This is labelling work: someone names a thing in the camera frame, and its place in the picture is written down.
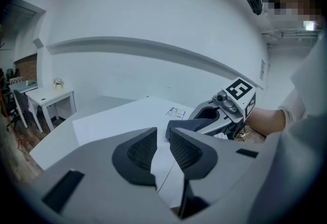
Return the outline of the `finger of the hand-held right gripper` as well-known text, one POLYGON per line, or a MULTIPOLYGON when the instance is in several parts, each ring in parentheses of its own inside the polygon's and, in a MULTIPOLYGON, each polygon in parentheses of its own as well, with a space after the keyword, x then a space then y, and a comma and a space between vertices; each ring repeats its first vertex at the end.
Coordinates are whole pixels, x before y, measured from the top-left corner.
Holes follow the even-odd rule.
POLYGON ((190 114, 190 119, 219 119, 218 105, 212 100, 200 103, 190 114))
POLYGON ((214 136, 218 133, 232 135, 235 133, 238 124, 238 113, 232 114, 228 111, 217 110, 219 118, 202 129, 197 130, 197 133, 214 136))

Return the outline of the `person's right forearm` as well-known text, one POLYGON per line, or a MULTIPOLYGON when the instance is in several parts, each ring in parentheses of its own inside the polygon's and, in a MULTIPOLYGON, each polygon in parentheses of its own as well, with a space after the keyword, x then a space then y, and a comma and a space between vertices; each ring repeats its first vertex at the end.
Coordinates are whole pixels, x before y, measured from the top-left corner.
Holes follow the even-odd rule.
POLYGON ((245 124, 267 137, 272 133, 283 131, 287 121, 287 116, 283 110, 266 110, 254 107, 245 124))

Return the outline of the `dark chair with draped cloth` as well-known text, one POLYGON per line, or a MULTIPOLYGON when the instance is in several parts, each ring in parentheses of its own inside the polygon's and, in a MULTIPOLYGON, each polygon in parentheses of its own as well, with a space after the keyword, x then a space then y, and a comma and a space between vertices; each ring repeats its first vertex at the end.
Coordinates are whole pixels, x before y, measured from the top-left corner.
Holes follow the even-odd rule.
POLYGON ((38 104, 34 103, 32 100, 30 100, 25 94, 20 93, 17 90, 14 90, 14 96, 16 97, 16 100, 20 106, 20 109, 22 111, 22 114, 30 125, 32 125, 30 118, 31 116, 34 119, 34 122, 38 128, 38 130, 43 133, 43 129, 38 121, 37 118, 37 110, 38 110, 38 104))

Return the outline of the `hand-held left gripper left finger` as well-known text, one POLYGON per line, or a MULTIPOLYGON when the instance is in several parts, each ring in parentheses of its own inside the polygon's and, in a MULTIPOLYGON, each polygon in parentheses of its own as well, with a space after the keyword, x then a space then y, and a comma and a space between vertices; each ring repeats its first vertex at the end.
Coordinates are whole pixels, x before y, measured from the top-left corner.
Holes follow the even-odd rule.
POLYGON ((151 173, 155 127, 82 145, 33 183, 38 209, 54 224, 176 224, 151 173))

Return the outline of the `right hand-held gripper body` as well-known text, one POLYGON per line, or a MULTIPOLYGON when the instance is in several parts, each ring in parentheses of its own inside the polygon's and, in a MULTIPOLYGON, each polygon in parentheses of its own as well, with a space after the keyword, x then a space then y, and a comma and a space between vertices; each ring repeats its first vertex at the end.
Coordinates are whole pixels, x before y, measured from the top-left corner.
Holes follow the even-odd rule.
POLYGON ((256 87, 242 78, 235 79, 231 85, 222 89, 226 92, 228 100, 231 100, 238 109, 238 124, 234 134, 227 135, 229 139, 235 139, 245 121, 256 104, 256 87))

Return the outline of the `person's cream clothing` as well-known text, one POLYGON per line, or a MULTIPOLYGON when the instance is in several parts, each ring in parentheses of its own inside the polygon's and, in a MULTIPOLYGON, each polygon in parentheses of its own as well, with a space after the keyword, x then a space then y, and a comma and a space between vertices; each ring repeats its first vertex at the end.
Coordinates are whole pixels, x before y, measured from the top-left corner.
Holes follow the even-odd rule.
POLYGON ((282 104, 286 126, 253 204, 255 224, 327 218, 327 36, 292 75, 282 104))

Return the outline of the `red wooden coat rack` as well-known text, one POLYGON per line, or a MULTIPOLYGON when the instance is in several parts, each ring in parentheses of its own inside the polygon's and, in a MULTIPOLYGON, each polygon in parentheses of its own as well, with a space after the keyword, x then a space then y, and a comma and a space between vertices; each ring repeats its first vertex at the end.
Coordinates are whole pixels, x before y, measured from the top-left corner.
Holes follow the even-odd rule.
POLYGON ((3 93, 4 86, 5 86, 4 72, 0 65, 0 109, 1 109, 2 115, 7 119, 8 114, 7 114, 7 110, 6 110, 6 104, 5 104, 4 93, 3 93))

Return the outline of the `small white desk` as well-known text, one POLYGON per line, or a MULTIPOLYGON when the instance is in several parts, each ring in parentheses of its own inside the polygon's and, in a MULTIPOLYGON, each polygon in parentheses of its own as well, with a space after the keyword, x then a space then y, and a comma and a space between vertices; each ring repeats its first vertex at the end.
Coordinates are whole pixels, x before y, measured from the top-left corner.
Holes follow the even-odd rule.
POLYGON ((72 87, 62 89, 41 87, 26 92, 26 95, 30 101, 37 103, 41 107, 50 131, 53 131, 54 127, 48 112, 48 106, 56 105, 57 102, 69 98, 71 113, 74 114, 76 112, 74 89, 72 87))

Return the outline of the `grey ceiling pipes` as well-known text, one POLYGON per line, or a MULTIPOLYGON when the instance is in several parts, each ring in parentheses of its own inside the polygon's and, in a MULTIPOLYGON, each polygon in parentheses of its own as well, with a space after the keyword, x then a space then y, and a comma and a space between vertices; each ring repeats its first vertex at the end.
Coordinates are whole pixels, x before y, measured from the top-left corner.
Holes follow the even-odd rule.
POLYGON ((262 38, 268 46, 275 45, 298 45, 310 46, 322 35, 320 31, 307 31, 297 29, 272 30, 261 33, 262 38))

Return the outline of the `dark blue cloth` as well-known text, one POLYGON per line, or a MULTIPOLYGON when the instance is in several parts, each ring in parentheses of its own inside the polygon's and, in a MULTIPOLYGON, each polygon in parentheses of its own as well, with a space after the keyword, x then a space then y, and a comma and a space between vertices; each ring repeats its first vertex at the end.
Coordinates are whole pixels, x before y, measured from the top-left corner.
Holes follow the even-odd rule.
POLYGON ((213 123, 213 121, 214 121, 213 119, 205 119, 205 118, 191 119, 191 120, 171 120, 167 125, 165 137, 168 141, 170 141, 171 128, 182 128, 190 131, 198 131, 210 125, 211 123, 213 123))

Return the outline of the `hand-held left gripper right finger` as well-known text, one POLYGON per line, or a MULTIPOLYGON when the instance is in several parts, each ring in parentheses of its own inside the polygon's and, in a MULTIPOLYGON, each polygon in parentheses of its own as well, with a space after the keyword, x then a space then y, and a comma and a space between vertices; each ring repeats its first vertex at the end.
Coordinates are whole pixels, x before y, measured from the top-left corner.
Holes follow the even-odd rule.
POLYGON ((171 128, 170 151, 184 174, 180 216, 215 204, 240 180, 261 146, 171 128))

